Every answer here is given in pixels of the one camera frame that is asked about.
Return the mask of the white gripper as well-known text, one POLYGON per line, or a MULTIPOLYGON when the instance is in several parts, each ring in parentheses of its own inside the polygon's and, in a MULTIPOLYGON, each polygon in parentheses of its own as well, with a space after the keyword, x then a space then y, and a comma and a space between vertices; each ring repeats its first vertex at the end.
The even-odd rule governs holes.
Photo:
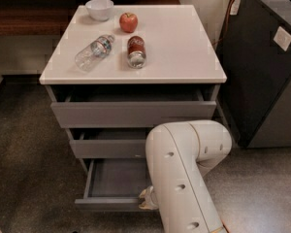
POLYGON ((157 210, 159 208, 154 187, 152 185, 147 189, 144 189, 140 193, 139 198, 145 198, 145 201, 139 205, 141 210, 157 210))

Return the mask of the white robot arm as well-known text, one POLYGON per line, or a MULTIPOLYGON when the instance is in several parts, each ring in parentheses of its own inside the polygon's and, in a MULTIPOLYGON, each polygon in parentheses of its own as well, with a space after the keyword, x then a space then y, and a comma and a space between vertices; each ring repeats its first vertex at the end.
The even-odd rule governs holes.
POLYGON ((165 233, 227 233, 204 175, 231 148, 228 130, 212 120, 156 126, 145 143, 151 186, 140 194, 140 207, 159 211, 165 233))

